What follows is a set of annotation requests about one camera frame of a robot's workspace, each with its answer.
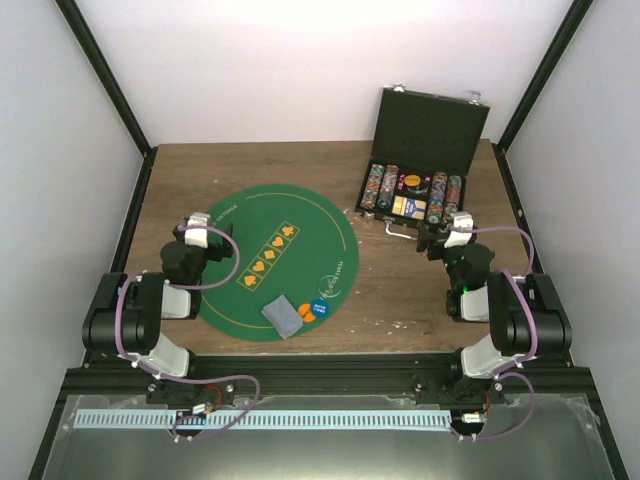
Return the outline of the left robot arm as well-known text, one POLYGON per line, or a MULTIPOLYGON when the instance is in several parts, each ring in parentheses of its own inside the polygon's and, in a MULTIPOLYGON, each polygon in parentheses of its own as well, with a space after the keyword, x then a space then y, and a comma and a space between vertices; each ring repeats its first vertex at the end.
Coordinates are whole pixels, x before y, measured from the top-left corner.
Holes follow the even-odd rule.
POLYGON ((210 216, 194 213, 173 230, 160 251, 159 272, 102 276, 82 327, 90 352, 113 354, 154 377, 171 378, 170 393, 181 403, 196 402, 203 377, 190 370, 194 354, 161 332, 164 320, 195 318, 202 293, 230 280, 239 268, 233 225, 219 230, 210 216))

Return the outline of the blue small blind button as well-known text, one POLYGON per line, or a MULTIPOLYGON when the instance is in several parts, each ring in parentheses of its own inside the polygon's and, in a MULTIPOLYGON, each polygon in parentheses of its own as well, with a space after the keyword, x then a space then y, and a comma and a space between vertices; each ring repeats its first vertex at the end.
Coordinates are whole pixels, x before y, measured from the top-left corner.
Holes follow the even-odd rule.
POLYGON ((315 318, 325 318, 330 313, 330 306, 325 299, 318 298, 310 303, 310 312, 315 318))

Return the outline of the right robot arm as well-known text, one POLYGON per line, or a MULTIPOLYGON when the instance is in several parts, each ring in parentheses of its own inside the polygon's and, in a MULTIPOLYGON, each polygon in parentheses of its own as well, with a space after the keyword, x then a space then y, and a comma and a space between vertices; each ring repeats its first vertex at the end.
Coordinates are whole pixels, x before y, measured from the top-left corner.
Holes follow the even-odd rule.
POLYGON ((455 321, 486 323, 489 333, 460 351, 460 368, 444 378, 447 396, 458 403, 472 399, 480 379, 498 379, 513 368, 544 354, 562 354, 572 342, 571 326, 551 278, 533 271, 535 248, 528 233, 511 232, 525 240, 527 266, 520 276, 492 266, 495 253, 479 243, 476 228, 462 215, 446 228, 421 223, 416 250, 440 260, 449 278, 445 309, 455 321))

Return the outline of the black poker chip case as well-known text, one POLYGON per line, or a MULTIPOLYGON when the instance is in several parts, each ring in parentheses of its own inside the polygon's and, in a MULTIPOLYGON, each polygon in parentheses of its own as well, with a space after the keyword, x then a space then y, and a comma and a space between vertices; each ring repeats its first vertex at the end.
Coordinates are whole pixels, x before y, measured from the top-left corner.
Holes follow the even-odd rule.
POLYGON ((441 227, 464 205, 470 167, 490 107, 478 101, 406 90, 382 89, 371 154, 354 210, 410 228, 441 227), (407 189, 406 175, 422 178, 407 189), (423 220, 392 213, 396 195, 424 200, 423 220))

